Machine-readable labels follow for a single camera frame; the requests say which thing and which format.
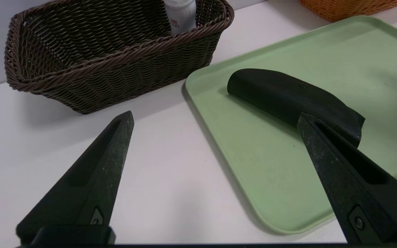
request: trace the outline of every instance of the white table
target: white table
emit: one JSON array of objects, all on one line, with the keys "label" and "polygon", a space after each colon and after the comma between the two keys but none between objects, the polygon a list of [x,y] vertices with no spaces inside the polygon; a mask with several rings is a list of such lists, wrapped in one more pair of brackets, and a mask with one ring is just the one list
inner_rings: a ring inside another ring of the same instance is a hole
[{"label": "white table", "polygon": [[[397,27],[397,8],[376,15]],[[328,24],[298,0],[236,11],[213,63]],[[335,220],[291,236],[255,217],[183,88],[184,81],[83,116],[0,85],[0,247],[118,114],[135,127],[110,225],[117,243],[344,242]]]}]

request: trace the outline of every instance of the green tray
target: green tray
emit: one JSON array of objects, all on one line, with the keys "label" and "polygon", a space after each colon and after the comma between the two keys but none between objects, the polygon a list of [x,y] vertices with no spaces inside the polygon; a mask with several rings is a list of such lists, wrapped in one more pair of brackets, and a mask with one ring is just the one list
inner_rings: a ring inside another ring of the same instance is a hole
[{"label": "green tray", "polygon": [[397,29],[357,16],[192,73],[186,90],[259,219],[283,234],[333,216],[296,130],[228,95],[243,68],[287,73],[362,114],[359,150],[397,178]]}]

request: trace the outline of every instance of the white bottle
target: white bottle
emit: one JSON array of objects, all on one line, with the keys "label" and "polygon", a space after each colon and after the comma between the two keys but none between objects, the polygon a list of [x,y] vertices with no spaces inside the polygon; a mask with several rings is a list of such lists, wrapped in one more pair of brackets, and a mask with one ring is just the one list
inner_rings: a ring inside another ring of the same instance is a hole
[{"label": "white bottle", "polygon": [[196,27],[195,0],[164,0],[165,10],[171,24],[172,35],[189,31]]}]

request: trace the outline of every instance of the brown wicker basket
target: brown wicker basket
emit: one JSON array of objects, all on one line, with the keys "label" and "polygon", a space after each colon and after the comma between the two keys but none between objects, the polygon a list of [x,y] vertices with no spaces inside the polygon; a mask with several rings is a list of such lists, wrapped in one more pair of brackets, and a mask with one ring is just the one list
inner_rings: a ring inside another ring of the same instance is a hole
[{"label": "brown wicker basket", "polygon": [[162,0],[54,0],[16,14],[7,83],[91,113],[209,65],[234,10],[196,0],[197,28],[171,36]]},{"label": "brown wicker basket", "polygon": [[397,0],[299,0],[299,2],[331,22],[360,14],[375,14],[397,6]]}]

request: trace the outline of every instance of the black plastic part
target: black plastic part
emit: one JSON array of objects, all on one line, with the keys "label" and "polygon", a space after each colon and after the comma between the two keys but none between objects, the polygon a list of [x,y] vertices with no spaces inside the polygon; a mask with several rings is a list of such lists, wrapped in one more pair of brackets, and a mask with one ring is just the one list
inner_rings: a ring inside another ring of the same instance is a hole
[{"label": "black plastic part", "polygon": [[46,226],[39,229],[32,242],[37,246],[113,245],[115,234],[111,227],[91,226]]},{"label": "black plastic part", "polygon": [[130,111],[111,121],[18,224],[22,245],[44,226],[108,227],[133,127]]},{"label": "black plastic part", "polygon": [[282,72],[241,69],[234,72],[227,92],[296,128],[301,113],[315,116],[358,147],[365,118],[337,97]]},{"label": "black plastic part", "polygon": [[320,119],[297,129],[349,244],[397,242],[397,180]]}]

